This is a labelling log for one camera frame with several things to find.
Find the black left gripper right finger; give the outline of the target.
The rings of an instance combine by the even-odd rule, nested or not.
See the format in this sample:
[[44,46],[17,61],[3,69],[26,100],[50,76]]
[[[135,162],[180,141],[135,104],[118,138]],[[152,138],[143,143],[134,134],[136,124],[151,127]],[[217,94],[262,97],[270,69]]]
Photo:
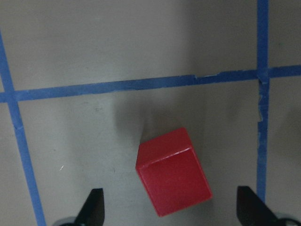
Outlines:
[[248,186],[237,188],[237,218],[243,226],[276,226],[278,218]]

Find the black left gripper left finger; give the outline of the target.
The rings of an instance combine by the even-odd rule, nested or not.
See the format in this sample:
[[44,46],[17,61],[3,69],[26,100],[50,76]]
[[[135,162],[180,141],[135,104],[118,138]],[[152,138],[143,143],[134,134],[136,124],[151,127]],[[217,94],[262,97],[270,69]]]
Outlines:
[[76,226],[102,226],[104,224],[104,194],[103,189],[92,189],[77,215]]

